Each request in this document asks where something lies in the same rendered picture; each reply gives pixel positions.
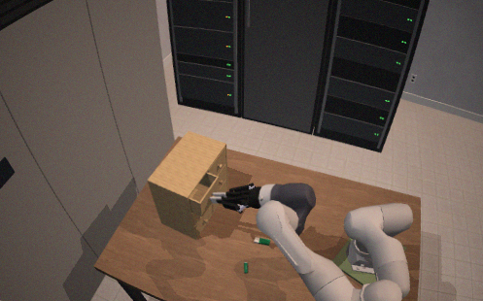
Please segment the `small wooden chest of drawers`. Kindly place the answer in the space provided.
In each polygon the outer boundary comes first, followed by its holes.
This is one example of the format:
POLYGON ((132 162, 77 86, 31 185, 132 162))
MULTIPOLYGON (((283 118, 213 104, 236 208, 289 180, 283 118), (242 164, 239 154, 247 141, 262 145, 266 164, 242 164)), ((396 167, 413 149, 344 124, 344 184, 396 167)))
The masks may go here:
MULTIPOLYGON (((189 197, 226 143, 188 131, 147 179, 162 224, 196 238, 189 197)), ((227 175, 227 153, 226 153, 227 175)))

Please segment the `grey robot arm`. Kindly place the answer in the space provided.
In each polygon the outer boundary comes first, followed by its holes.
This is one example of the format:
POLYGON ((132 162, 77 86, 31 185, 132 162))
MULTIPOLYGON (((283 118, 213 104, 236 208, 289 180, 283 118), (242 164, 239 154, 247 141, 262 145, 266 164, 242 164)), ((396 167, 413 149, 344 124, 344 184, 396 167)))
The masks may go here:
POLYGON ((298 237, 316 205, 309 184, 266 184, 259 191, 259 203, 257 228, 273 240, 316 301, 401 301, 407 296, 407 260, 401 242, 393 238, 413 222, 407 204, 361 207, 346 215, 344 230, 353 239, 346 250, 352 270, 374 274, 377 281, 357 289, 339 267, 298 237))

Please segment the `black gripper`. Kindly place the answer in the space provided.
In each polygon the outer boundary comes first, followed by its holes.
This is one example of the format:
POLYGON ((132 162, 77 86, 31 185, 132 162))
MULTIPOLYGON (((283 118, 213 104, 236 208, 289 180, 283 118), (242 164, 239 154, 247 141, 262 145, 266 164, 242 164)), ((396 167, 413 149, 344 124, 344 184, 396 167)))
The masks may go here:
POLYGON ((212 195, 216 197, 209 197, 209 200, 212 204, 223 204, 225 208, 242 214, 242 210, 245 208, 260 208, 259 191, 261 188, 262 186, 255 186, 253 183, 242 185, 231 188, 228 192, 213 192, 212 195))

